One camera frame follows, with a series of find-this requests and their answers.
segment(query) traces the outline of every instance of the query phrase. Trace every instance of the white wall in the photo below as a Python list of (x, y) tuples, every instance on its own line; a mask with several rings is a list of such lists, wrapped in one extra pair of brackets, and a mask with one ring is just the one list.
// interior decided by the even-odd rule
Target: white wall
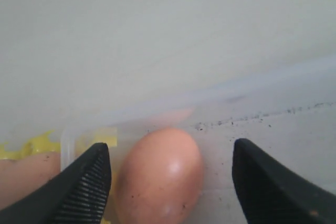
[(335, 0), (0, 0), (0, 142), (336, 50)]

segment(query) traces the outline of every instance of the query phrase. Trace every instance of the brown egg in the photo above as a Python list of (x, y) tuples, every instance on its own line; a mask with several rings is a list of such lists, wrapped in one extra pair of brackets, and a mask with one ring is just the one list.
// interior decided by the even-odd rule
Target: brown egg
[(0, 176), (0, 209), (23, 199), (60, 173), (60, 154), (48, 152), (21, 159)]
[(116, 182), (122, 224), (178, 224), (200, 195), (204, 164), (186, 132), (166, 128), (146, 135), (125, 158)]
[(2, 159), (0, 160), (0, 173), (2, 173), (5, 169), (15, 164), (15, 160), (12, 159)]

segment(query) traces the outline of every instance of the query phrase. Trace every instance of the clear plastic tray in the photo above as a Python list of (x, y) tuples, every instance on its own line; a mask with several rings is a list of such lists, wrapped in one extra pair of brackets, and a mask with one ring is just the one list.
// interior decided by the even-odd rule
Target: clear plastic tray
[(61, 136), (61, 167), (67, 167), (96, 134), (117, 136), (110, 149), (118, 170), (146, 133), (180, 127), (197, 141), (205, 159), (205, 185), (185, 223), (246, 223), (231, 178), (235, 139), (245, 137), (292, 169), (336, 191), (336, 57), (83, 118)]

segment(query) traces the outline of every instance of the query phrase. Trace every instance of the white surface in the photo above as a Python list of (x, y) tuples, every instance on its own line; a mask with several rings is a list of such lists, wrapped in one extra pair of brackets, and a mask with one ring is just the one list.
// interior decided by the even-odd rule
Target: white surface
[(172, 125), (194, 137), (205, 160), (203, 193), (185, 223), (246, 223), (231, 176), (233, 143), (238, 138), (252, 140), (300, 176), (336, 193), (335, 69), (336, 56), (327, 57), (84, 118), (62, 135), (62, 167), (66, 159), (74, 158), (75, 141), (82, 141), (79, 136), (92, 136), (90, 132), (99, 127), (118, 130), (118, 146), (110, 149), (112, 170), (118, 171), (136, 141)]
[(334, 0), (0, 0), (0, 136), (331, 54)]

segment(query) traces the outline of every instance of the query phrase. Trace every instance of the table surface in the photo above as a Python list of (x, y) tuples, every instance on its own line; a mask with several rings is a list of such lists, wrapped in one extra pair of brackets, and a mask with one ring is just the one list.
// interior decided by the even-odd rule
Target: table surface
[(3, 141), (336, 50), (334, 0), (0, 0), (0, 9)]

